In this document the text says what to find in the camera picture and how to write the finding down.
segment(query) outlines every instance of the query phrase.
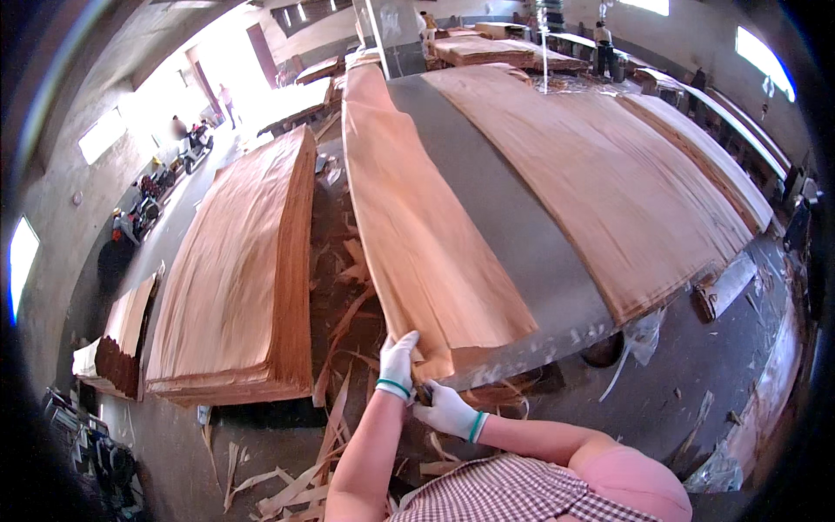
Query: glove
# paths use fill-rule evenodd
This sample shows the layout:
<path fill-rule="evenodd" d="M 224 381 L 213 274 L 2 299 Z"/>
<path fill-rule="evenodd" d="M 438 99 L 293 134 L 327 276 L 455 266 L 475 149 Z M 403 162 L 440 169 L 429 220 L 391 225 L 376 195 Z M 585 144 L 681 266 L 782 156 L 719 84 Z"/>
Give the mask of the glove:
<path fill-rule="evenodd" d="M 404 401 L 412 394 L 412 350 L 420 334 L 414 330 L 401 337 L 397 344 L 391 336 L 380 349 L 380 378 L 375 389 L 397 395 Z"/>
<path fill-rule="evenodd" d="M 470 408 L 452 388 L 435 381 L 426 381 L 426 386 L 432 391 L 432 406 L 416 403 L 412 415 L 439 432 L 478 442 L 488 414 Z"/>

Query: window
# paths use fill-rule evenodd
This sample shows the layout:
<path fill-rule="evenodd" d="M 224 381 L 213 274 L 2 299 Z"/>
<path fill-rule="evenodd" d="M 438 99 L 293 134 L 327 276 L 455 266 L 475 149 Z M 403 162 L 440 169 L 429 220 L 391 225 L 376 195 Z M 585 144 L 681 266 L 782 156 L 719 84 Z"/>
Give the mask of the window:
<path fill-rule="evenodd" d="M 620 0 L 620 3 L 647 9 L 661 16 L 670 16 L 670 0 Z"/>
<path fill-rule="evenodd" d="M 125 130 L 127 128 L 124 126 L 118 109 L 113 109 L 99 118 L 99 121 L 78 141 L 87 165 L 92 165 L 105 150 L 110 148 L 110 145 L 124 134 Z"/>
<path fill-rule="evenodd" d="M 766 76 L 771 76 L 774 85 L 786 93 L 788 101 L 794 103 L 794 87 L 786 76 L 786 70 L 780 63 L 780 59 L 766 44 L 743 27 L 736 28 L 736 52 L 753 63 Z"/>
<path fill-rule="evenodd" d="M 9 270 L 11 274 L 9 286 L 12 290 L 12 314 L 15 322 L 18 320 L 18 305 L 20 304 L 20 296 L 23 294 L 23 285 L 26 284 L 29 269 L 32 268 L 32 261 L 35 260 L 35 254 L 38 252 L 40 243 L 26 216 L 20 218 L 18 228 L 15 229 L 12 237 L 8 256 L 11 267 L 11 270 Z"/>

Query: scooter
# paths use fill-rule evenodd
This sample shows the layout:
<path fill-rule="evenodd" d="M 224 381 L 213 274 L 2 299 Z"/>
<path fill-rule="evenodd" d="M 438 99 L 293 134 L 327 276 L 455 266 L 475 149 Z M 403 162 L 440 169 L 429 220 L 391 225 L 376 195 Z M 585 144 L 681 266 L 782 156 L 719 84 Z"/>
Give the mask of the scooter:
<path fill-rule="evenodd" d="M 185 166 L 185 173 L 191 174 L 198 161 L 215 147 L 215 131 L 204 119 L 200 125 L 195 124 L 189 132 L 189 147 L 180 154 Z"/>

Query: person in white shirt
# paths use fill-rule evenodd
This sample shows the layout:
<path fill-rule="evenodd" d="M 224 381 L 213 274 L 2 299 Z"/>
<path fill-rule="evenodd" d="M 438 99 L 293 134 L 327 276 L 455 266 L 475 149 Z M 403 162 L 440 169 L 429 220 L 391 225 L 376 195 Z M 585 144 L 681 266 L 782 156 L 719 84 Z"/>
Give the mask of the person in white shirt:
<path fill-rule="evenodd" d="M 595 42 L 597 42 L 597 74 L 603 76 L 606 64 L 609 64 L 609 75 L 615 76 L 615 48 L 612 47 L 612 33 L 606 28 L 606 22 L 600 20 L 595 24 Z"/>
<path fill-rule="evenodd" d="M 223 102 L 223 105 L 226 106 L 226 112 L 229 113 L 229 119 L 232 120 L 232 129 L 235 128 L 235 116 L 232 115 L 232 109 L 235 108 L 235 104 L 232 103 L 232 92 L 229 90 L 228 87 L 224 87 L 223 84 L 220 84 L 220 93 L 218 94 L 218 98 L 220 101 Z M 240 113 L 237 113 L 238 122 L 243 124 L 244 121 L 240 119 Z"/>

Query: concrete floor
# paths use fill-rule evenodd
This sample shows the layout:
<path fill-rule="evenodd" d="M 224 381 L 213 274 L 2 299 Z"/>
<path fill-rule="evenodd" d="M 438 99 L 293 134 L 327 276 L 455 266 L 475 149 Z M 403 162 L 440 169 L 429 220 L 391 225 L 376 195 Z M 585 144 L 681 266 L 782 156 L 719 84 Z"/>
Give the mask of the concrete floor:
<path fill-rule="evenodd" d="M 155 271 L 161 261 L 171 265 L 215 169 L 243 154 L 240 150 L 242 138 L 229 129 L 221 128 L 215 143 L 215 150 L 204 164 L 172 192 L 163 219 L 134 259 L 123 288 L 138 284 Z M 339 149 L 338 142 L 331 142 L 321 146 L 320 152 L 334 154 Z M 332 165 L 335 169 L 340 166 L 339 160 Z M 337 258 L 350 260 L 340 247 L 346 238 L 346 225 L 353 224 L 344 182 L 344 173 L 329 180 L 322 176 L 314 196 L 311 264 L 312 279 L 317 284 L 311 292 L 311 331 L 315 375 L 318 375 L 324 357 L 327 332 L 359 292 L 356 287 L 333 282 L 339 264 Z M 685 478 L 712 451 L 713 444 L 730 430 L 726 413 L 731 409 L 740 413 L 744 408 L 751 383 L 762 372 L 785 309 L 786 289 L 780 273 L 782 257 L 778 247 L 772 241 L 758 237 L 748 250 L 756 263 L 772 274 L 775 283 L 771 290 L 760 295 L 753 282 L 746 289 L 762 311 L 762 321 L 746 300 L 746 292 L 710 325 L 701 322 L 689 297 L 681 296 L 669 307 L 660 330 L 659 346 L 649 366 L 642 367 L 630 358 L 614 390 L 603 403 L 598 403 L 597 399 L 609 384 L 615 367 L 592 368 L 577 355 L 545 368 L 544 378 L 529 394 L 530 417 L 603 430 L 622 443 L 668 464 L 670 456 L 692 429 L 702 396 L 710 389 L 716 395 L 711 412 L 691 451 L 672 466 Z M 164 281 L 160 291 L 164 291 Z M 79 302 L 82 293 L 79 291 Z M 87 298 L 88 302 L 96 302 L 101 296 L 88 293 Z M 84 320 L 76 316 L 100 316 L 102 312 L 94 308 L 84 307 L 86 313 L 80 307 L 74 309 L 71 311 L 74 318 L 69 317 L 68 323 L 83 324 Z M 354 322 L 341 346 L 376 355 L 374 352 L 382 340 L 382 313 L 376 299 L 369 300 L 361 310 L 365 312 L 363 318 Z M 158 314 L 159 298 L 149 323 L 146 348 L 153 340 Z M 144 351 L 144 360 L 148 352 L 147 349 Z M 348 356 L 335 358 L 337 372 L 344 375 L 351 359 Z M 349 425 L 355 428 L 365 404 L 368 373 L 364 363 L 355 362 L 353 368 L 346 416 Z M 673 393 L 674 388 L 681 390 L 681 400 Z M 258 484 L 236 496 L 230 512 L 223 514 L 223 494 L 215 480 L 193 408 L 180 408 L 148 395 L 141 402 L 102 395 L 99 403 L 111 436 L 128 444 L 141 465 L 141 479 L 156 519 L 245 519 L 248 513 L 255 511 L 258 499 L 275 494 L 282 486 L 277 479 Z M 230 441 L 246 446 L 252 456 L 251 460 L 238 466 L 236 484 L 278 465 L 294 476 L 312 465 L 321 445 L 324 419 L 321 412 L 311 408 L 309 399 L 261 411 L 260 417 L 250 418 L 249 422 L 241 421 L 244 411 L 239 407 L 226 407 L 213 415 L 216 423 L 213 449 L 223 487 Z M 423 426 L 408 421 L 397 463 L 401 462 L 400 457 L 411 458 L 402 477 L 412 484 L 418 484 L 420 480 L 417 462 L 437 459 L 425 442 L 426 435 Z M 452 438 L 443 438 L 443 444 L 447 451 L 462 458 L 488 451 L 468 447 Z"/>

